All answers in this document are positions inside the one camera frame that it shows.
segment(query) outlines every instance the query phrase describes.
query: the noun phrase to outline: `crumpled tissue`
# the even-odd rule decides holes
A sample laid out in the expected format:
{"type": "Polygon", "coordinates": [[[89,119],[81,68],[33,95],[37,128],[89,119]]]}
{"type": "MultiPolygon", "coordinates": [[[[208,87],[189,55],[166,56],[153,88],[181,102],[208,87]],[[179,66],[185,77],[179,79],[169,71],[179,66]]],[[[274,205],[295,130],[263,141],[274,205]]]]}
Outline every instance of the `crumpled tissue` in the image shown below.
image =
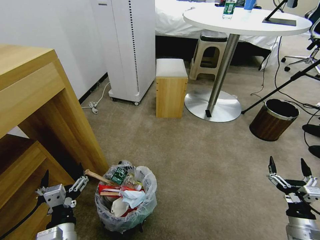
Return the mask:
{"type": "Polygon", "coordinates": [[[130,191],[130,190],[125,190],[125,191],[120,191],[122,195],[122,201],[129,203],[130,207],[133,209],[136,206],[138,206],[140,203],[143,202],[143,200],[146,198],[146,194],[144,191],[130,191]]]}

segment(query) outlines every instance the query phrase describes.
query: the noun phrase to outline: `baseboard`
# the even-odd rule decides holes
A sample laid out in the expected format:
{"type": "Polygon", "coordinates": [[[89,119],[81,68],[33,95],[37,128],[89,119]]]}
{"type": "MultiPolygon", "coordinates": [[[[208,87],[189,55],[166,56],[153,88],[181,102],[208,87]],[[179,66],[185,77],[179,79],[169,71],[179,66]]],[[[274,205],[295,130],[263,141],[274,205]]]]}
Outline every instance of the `baseboard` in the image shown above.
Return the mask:
{"type": "Polygon", "coordinates": [[[108,73],[105,73],[80,99],[79,103],[83,103],[84,100],[108,77],[108,73]]]}

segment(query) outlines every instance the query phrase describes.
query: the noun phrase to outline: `brown trash can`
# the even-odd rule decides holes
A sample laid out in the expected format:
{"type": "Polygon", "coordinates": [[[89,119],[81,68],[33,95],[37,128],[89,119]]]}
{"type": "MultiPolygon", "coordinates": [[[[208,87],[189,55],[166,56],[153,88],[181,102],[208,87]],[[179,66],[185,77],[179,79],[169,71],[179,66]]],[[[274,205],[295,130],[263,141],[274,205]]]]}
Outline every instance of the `brown trash can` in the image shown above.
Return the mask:
{"type": "Polygon", "coordinates": [[[287,101],[269,99],[258,112],[249,129],[261,140],[277,141],[299,113],[299,110],[287,101]]]}

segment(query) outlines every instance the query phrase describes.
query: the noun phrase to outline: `beige plastic stool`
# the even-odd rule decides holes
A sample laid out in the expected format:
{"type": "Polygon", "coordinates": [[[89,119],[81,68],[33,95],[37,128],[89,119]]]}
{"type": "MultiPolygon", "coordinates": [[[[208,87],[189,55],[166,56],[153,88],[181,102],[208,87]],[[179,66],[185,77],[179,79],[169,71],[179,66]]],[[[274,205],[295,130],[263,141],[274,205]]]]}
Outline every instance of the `beige plastic stool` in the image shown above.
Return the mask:
{"type": "Polygon", "coordinates": [[[157,59],[156,117],[181,118],[188,75],[182,59],[157,59]]]}
{"type": "Polygon", "coordinates": [[[214,74],[217,76],[224,50],[227,45],[227,35],[222,32],[204,30],[201,32],[193,59],[190,67],[190,80],[196,80],[199,73],[214,74]],[[213,57],[204,57],[205,50],[209,47],[215,47],[213,57]],[[211,63],[211,67],[205,67],[207,63],[211,63]]]}

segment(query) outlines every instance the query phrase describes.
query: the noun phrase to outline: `white tabletop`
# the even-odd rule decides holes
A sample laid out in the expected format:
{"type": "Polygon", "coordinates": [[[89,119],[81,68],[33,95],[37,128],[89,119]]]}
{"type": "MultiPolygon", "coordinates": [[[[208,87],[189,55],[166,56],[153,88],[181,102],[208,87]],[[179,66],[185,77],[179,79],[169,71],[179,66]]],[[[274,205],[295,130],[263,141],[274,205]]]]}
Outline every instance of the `white tabletop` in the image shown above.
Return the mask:
{"type": "Polygon", "coordinates": [[[263,9],[253,9],[248,13],[243,8],[235,8],[232,19],[222,19],[223,9],[216,6],[197,7],[185,11],[183,19],[191,25],[212,31],[252,36],[297,35],[311,27],[308,19],[281,12],[276,12],[272,17],[296,20],[297,26],[263,23],[263,19],[271,13],[263,9]]]}

